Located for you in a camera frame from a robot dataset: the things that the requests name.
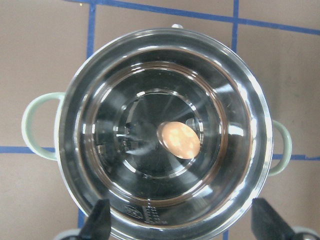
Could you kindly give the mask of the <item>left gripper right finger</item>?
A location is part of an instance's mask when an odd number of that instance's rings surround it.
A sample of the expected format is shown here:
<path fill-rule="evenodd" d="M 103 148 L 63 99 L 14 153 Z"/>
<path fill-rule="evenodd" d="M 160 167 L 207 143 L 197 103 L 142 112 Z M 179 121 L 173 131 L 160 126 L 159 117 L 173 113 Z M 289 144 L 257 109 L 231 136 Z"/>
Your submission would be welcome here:
<path fill-rule="evenodd" d="M 320 235 L 306 227 L 290 227 L 264 199 L 251 206 L 251 231 L 257 240 L 318 240 Z"/>

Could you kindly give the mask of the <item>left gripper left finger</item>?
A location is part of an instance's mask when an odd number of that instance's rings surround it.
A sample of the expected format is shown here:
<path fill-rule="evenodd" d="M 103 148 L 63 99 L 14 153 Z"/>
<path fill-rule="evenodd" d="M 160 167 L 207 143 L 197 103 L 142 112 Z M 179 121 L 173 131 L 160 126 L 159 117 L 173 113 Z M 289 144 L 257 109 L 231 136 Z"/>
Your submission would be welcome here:
<path fill-rule="evenodd" d="M 91 214 L 80 230 L 78 240 L 108 240 L 111 234 L 111 210 L 108 199 L 96 202 Z"/>

